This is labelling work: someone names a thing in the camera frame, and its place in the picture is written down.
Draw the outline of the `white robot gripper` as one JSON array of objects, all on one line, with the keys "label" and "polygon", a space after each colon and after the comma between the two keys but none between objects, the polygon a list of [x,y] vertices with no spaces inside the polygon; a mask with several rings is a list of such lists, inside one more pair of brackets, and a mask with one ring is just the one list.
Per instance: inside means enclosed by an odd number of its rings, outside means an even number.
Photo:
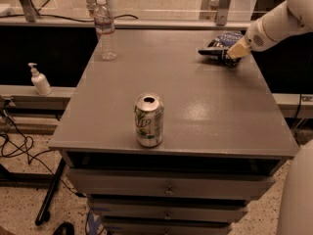
[{"label": "white robot gripper", "polygon": [[231,59],[247,56],[250,49],[256,52],[265,51],[275,46],[281,37],[279,32],[281,19],[275,16],[265,15],[250,25],[246,36],[237,41],[227,54]]}]

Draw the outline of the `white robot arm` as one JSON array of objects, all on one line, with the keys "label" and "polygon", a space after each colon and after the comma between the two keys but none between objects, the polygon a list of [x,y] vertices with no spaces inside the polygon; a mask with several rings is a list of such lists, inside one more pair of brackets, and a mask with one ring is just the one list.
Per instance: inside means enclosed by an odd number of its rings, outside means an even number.
[{"label": "white robot arm", "polygon": [[313,0],[285,0],[256,20],[227,54],[231,59],[262,52],[286,38],[313,30]]}]

